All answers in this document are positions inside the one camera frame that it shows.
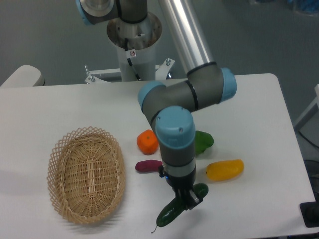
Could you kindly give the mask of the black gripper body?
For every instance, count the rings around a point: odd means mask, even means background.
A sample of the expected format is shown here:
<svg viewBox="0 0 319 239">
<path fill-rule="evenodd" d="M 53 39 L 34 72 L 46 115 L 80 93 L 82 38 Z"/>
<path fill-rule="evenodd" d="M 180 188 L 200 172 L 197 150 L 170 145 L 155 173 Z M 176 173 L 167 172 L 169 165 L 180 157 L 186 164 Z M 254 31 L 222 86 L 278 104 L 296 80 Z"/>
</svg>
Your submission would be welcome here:
<svg viewBox="0 0 319 239">
<path fill-rule="evenodd" d="M 194 192 L 194 182 L 196 179 L 196 167 L 183 170 L 182 167 L 172 167 L 169 165 L 159 166 L 159 176 L 165 178 L 177 198 L 197 199 Z"/>
</svg>

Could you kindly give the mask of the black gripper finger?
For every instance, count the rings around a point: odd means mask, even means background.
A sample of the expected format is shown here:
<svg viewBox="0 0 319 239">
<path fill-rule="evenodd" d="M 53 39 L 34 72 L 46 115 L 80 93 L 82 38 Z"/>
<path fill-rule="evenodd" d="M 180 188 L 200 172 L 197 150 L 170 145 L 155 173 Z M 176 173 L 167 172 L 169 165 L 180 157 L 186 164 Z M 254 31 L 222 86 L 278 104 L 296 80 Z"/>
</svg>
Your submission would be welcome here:
<svg viewBox="0 0 319 239">
<path fill-rule="evenodd" d="M 175 191 L 175 209 L 187 209 L 185 200 L 182 197 L 182 194 L 179 190 Z"/>
<path fill-rule="evenodd" d="M 202 198 L 198 197 L 195 192 L 189 190 L 186 191 L 185 195 L 185 203 L 188 210 L 192 210 L 194 207 L 196 207 L 198 204 L 202 202 Z"/>
</svg>

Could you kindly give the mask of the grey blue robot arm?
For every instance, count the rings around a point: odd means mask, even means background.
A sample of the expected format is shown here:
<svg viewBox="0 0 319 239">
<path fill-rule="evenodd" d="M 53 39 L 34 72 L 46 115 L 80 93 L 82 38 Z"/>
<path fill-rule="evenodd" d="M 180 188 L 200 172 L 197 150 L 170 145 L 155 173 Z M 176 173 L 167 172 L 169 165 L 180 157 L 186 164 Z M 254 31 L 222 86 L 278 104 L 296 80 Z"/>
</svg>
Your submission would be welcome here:
<svg viewBox="0 0 319 239">
<path fill-rule="evenodd" d="M 187 79 L 170 86 L 156 81 L 155 45 L 162 33 L 159 19 L 145 0 L 79 0 L 86 24 L 107 22 L 123 81 L 146 81 L 138 93 L 141 110 L 155 133 L 163 165 L 161 177 L 186 209 L 202 202 L 193 184 L 196 175 L 195 125 L 192 112 L 219 104 L 236 94 L 234 75 L 214 61 L 193 4 L 159 2 Z"/>
</svg>

